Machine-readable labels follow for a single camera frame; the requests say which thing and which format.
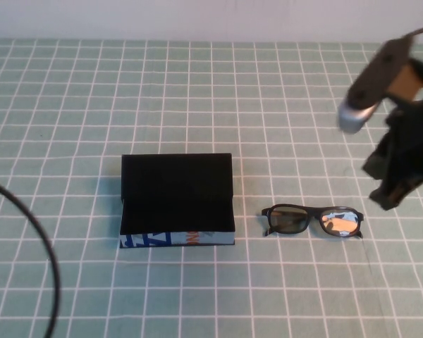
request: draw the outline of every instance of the cutting mat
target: cutting mat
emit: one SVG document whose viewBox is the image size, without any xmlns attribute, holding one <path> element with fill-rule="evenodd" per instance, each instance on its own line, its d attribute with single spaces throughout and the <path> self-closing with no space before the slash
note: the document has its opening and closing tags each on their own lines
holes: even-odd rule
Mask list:
<svg viewBox="0 0 423 338">
<path fill-rule="evenodd" d="M 367 198 L 388 106 L 356 135 L 336 128 L 378 48 L 0 39 L 0 183 L 53 239 L 55 336 L 423 338 L 423 187 L 389 212 Z M 118 249 L 121 154 L 185 152 L 233 154 L 235 246 Z M 263 237 L 274 203 L 352 206 L 364 239 Z M 51 286 L 0 197 L 0 338 L 42 336 Z"/>
</svg>

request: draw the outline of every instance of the black box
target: black box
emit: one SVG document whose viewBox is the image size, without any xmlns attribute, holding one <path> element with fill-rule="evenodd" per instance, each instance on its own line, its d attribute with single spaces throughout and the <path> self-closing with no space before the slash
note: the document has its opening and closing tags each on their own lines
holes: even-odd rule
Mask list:
<svg viewBox="0 0 423 338">
<path fill-rule="evenodd" d="M 122 155 L 121 248 L 235 244 L 231 154 Z"/>
</svg>

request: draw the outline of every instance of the sunglasses lens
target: sunglasses lens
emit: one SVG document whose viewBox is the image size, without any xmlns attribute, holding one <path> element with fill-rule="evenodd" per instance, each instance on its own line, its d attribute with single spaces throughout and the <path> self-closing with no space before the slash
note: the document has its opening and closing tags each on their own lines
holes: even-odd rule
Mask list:
<svg viewBox="0 0 423 338">
<path fill-rule="evenodd" d="M 278 206 L 271 212 L 271 226 L 276 232 L 293 233 L 307 227 L 307 212 L 290 206 Z"/>
<path fill-rule="evenodd" d="M 359 218 L 352 211 L 335 209 L 326 210 L 321 215 L 321 221 L 329 234 L 347 237 L 357 229 Z"/>
</svg>

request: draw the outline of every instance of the black cable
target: black cable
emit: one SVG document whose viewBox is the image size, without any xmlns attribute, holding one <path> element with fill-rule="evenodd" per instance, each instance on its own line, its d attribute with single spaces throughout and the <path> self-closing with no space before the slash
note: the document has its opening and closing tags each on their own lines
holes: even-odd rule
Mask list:
<svg viewBox="0 0 423 338">
<path fill-rule="evenodd" d="M 6 188 L 0 185 L 0 194 L 6 197 L 14 206 L 16 206 L 25 216 L 27 216 L 28 220 L 32 223 L 33 227 L 35 228 L 38 235 L 41 237 L 44 247 L 47 251 L 47 254 L 50 258 L 51 269 L 54 276 L 54 297 L 53 297 L 53 304 L 51 308 L 51 315 L 50 321 L 47 326 L 46 332 L 44 337 L 50 338 L 53 335 L 56 320 L 58 318 L 59 313 L 59 306 L 60 306 L 60 298 L 61 298 L 61 281 L 60 281 L 60 273 L 58 267 L 58 261 L 56 259 L 56 255 L 51 248 L 51 244 L 49 241 L 49 237 L 47 236 L 44 228 L 40 225 L 36 217 L 31 213 L 30 210 L 21 202 L 19 199 L 10 193 Z"/>
<path fill-rule="evenodd" d="M 423 33 L 423 27 L 419 28 L 418 30 L 414 30 L 413 32 L 407 33 L 405 37 L 413 37 L 415 35 L 420 35 Z"/>
</svg>

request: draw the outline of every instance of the white wall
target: white wall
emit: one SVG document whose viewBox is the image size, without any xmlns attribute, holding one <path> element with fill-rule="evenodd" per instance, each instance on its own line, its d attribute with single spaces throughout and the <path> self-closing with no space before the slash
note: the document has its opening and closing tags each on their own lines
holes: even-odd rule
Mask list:
<svg viewBox="0 0 423 338">
<path fill-rule="evenodd" d="M 421 26 L 423 0 L 0 0 L 0 37 L 382 42 Z"/>
</svg>

